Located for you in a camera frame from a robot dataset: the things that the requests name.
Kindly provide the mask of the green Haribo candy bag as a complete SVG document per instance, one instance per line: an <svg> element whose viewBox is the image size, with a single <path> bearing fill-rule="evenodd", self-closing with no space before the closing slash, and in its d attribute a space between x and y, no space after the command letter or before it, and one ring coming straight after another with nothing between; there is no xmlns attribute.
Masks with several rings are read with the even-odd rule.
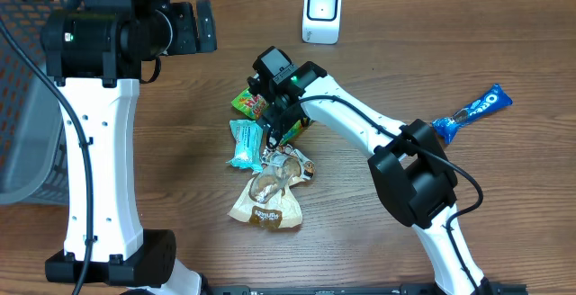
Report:
<svg viewBox="0 0 576 295"><path fill-rule="evenodd" d="M265 111L269 108L269 103L261 96L254 96L249 92L249 89L244 89L237 97L231 102L231 105L238 111L244 113L249 119L258 121L263 118ZM280 142L285 145L288 142L297 139L307 127L304 127L300 121L297 121L290 130L283 135Z"/></svg>

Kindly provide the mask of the light teal snack bar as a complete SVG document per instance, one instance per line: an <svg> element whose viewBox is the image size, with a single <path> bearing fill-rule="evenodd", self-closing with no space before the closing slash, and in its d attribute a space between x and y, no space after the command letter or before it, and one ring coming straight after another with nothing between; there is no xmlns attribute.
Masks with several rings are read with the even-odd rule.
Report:
<svg viewBox="0 0 576 295"><path fill-rule="evenodd" d="M228 161L228 164L260 173L263 170L260 161L263 130L255 121L251 120L232 120L229 125L235 140L235 150L234 156Z"/></svg>

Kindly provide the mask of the beige cookie bag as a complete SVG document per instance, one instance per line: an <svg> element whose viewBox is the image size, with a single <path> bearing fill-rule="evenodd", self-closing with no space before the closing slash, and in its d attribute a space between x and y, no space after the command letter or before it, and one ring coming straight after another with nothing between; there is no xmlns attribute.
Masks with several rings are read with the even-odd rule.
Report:
<svg viewBox="0 0 576 295"><path fill-rule="evenodd" d="M291 188L311 180L315 164L289 144L267 149L261 161L263 171L247 182L228 215L269 230L300 226L302 210Z"/></svg>

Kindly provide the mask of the blue Oreo pack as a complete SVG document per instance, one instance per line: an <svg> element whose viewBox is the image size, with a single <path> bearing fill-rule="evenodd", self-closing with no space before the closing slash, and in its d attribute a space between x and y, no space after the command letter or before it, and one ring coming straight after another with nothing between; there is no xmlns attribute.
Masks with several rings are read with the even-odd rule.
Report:
<svg viewBox="0 0 576 295"><path fill-rule="evenodd" d="M432 127L444 139L446 144L450 144L461 128L512 104L513 100L504 92L501 86L494 84L488 91L465 105L451 117L432 121Z"/></svg>

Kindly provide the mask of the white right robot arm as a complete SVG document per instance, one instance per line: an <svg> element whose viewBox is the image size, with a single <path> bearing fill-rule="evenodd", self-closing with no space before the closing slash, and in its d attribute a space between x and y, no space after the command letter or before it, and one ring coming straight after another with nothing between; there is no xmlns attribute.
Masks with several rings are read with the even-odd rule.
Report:
<svg viewBox="0 0 576 295"><path fill-rule="evenodd" d="M386 117L347 93L328 72L308 61L296 66L270 47L253 64L249 91L269 104L266 144L277 148L296 124L316 121L334 130L367 158L377 196L401 225L413 228L444 294L489 294L457 221L457 178L469 175L447 160L432 128Z"/></svg>

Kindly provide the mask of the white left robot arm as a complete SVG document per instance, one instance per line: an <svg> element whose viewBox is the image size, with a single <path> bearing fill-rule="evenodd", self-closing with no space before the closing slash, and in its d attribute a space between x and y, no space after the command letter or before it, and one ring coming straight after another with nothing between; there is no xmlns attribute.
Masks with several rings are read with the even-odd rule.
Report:
<svg viewBox="0 0 576 295"><path fill-rule="evenodd" d="M209 293L177 259L175 234L140 224L133 132L143 62L216 50L210 2L76 0L49 15L40 39L62 96L69 195L66 239L46 278L128 294Z"/></svg>

